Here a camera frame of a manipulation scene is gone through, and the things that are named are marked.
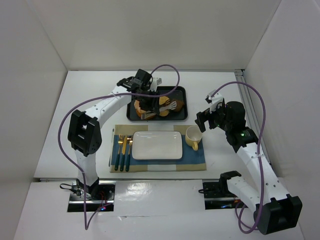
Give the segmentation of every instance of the knife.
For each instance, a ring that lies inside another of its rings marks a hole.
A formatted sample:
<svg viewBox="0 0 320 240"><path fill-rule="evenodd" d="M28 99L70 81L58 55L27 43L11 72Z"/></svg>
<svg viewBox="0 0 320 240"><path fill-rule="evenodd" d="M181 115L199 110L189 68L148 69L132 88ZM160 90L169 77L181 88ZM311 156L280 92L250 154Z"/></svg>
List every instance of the knife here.
<svg viewBox="0 0 320 240"><path fill-rule="evenodd" d="M124 171L124 167L125 167L125 155L126 155L127 138L128 138L128 136L125 136L124 141L123 141L122 158L121 158L121 163L120 163L120 172L123 172Z"/></svg>

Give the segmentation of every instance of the white rectangular plate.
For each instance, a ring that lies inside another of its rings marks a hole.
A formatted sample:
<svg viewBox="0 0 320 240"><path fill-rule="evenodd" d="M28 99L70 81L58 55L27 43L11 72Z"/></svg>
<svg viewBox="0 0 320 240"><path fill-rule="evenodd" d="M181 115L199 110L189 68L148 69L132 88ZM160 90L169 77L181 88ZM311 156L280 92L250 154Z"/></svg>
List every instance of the white rectangular plate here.
<svg viewBox="0 0 320 240"><path fill-rule="evenodd" d="M136 131L132 157L136 160L179 160L182 138L178 131Z"/></svg>

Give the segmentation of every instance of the teal handle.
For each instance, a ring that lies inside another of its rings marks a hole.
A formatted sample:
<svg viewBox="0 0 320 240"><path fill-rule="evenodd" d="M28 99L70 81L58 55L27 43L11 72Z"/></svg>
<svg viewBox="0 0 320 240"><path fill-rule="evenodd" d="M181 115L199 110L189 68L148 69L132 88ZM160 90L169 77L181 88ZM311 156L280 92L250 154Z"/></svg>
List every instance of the teal handle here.
<svg viewBox="0 0 320 240"><path fill-rule="evenodd" d="M115 164L114 164L114 170L115 170L115 171L118 171L119 160L120 160L120 154L118 154L118 155L116 156L116 160L115 160Z"/></svg>
<svg viewBox="0 0 320 240"><path fill-rule="evenodd" d="M121 158L120 172L124 171L124 166L125 166L125 155L123 154Z"/></svg>
<svg viewBox="0 0 320 240"><path fill-rule="evenodd" d="M128 157L126 158L125 171L126 171L126 172L129 172L129 168L130 168L130 154L129 154Z"/></svg>

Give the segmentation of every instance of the fork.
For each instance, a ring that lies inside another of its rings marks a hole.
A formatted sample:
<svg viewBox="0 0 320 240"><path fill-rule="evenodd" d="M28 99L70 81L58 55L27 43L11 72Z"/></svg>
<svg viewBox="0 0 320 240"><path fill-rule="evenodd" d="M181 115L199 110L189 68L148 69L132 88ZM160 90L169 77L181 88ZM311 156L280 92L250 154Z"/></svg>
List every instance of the fork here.
<svg viewBox="0 0 320 240"><path fill-rule="evenodd" d="M119 150L118 150L118 155L116 156L115 165L114 165L115 171L118 171L119 161L120 161L120 149L121 149L122 144L124 144L124 135L123 134L119 134L118 144L119 144Z"/></svg>

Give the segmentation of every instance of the gold cutlery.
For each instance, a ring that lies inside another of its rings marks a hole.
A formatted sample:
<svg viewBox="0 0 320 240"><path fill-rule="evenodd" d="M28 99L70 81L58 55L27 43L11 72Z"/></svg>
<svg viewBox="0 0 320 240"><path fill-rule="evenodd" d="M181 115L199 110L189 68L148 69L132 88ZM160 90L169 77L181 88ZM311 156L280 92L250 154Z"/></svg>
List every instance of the gold cutlery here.
<svg viewBox="0 0 320 240"><path fill-rule="evenodd" d="M116 156L115 165L114 165L115 171L118 170L119 160L120 160L120 149L121 149L122 144L124 144L124 135L123 134L119 134L118 144L119 144L119 150L118 150L118 155Z"/></svg>
<svg viewBox="0 0 320 240"><path fill-rule="evenodd" d="M121 158L121 163L120 163L120 172L123 172L124 166L125 166L125 156L126 156L126 146L127 146L127 137L125 136L124 142L123 142L123 147L122 147L122 158Z"/></svg>
<svg viewBox="0 0 320 240"><path fill-rule="evenodd" d="M129 142L129 153L128 153L128 156L126 157L125 171L129 172L129 168L130 168L130 149L131 149L132 143L134 142L134 139L133 139L132 136L128 136L127 141Z"/></svg>

